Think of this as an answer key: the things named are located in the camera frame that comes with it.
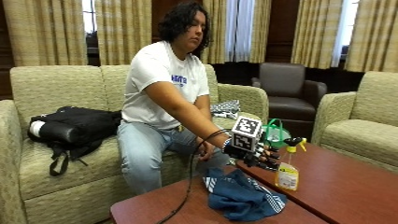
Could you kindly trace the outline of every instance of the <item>man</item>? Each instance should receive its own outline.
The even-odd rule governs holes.
[[[142,194],[161,187],[161,154],[190,154],[202,139],[219,131],[211,122],[203,66],[191,52],[209,43],[209,16],[195,3],[178,4],[160,23],[161,41],[134,56],[125,81],[118,128],[122,172],[129,187]],[[229,135],[219,132],[202,143],[197,171],[222,167],[221,148]]]

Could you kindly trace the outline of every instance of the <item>table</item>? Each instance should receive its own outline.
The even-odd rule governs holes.
[[[227,166],[225,173],[235,168]],[[177,208],[187,188],[187,180],[182,180],[161,189],[156,189],[140,196],[114,203],[110,216],[114,223],[157,223]],[[258,223],[258,224],[315,224],[327,223],[294,202],[287,201],[282,212],[273,217],[265,217],[255,222],[233,222],[222,213],[207,206],[209,192],[199,177],[193,178],[191,191],[185,206],[166,223],[218,224],[218,223]]]
[[[322,147],[306,144],[306,149],[297,149],[291,163],[299,170],[297,191],[274,185],[274,172],[241,161],[237,167],[330,223],[398,223],[398,175]]]

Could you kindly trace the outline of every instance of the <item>white t-shirt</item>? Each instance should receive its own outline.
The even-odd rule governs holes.
[[[144,88],[158,81],[174,84],[187,102],[209,94],[207,76],[197,56],[187,54],[181,61],[165,41],[144,47],[134,56],[125,81],[122,118],[165,130],[179,122],[150,100]]]

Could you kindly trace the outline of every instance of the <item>black backpack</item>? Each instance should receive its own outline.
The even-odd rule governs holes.
[[[100,147],[108,136],[116,134],[121,120],[121,111],[109,112],[74,106],[62,106],[53,114],[30,118],[29,139],[46,143],[53,151],[53,162],[49,165],[52,176],[66,171],[69,160],[80,161],[88,166],[81,157]],[[54,168],[62,156],[65,158],[57,172]]]

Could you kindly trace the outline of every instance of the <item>curtain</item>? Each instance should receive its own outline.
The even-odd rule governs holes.
[[[86,64],[81,0],[2,0],[16,66]]]
[[[265,61],[270,14],[271,14],[271,0],[257,0],[254,6],[254,20],[253,20],[249,63],[263,63]]]
[[[331,67],[342,4],[343,0],[299,1],[293,63],[310,68]]]
[[[101,65],[129,64],[152,43],[152,1],[96,0]]]
[[[225,63],[226,1],[202,0],[202,6],[210,16],[211,30],[209,47],[199,55],[202,63]]]
[[[249,62],[255,0],[227,0],[226,62]]]
[[[346,69],[398,72],[398,0],[361,0]]]

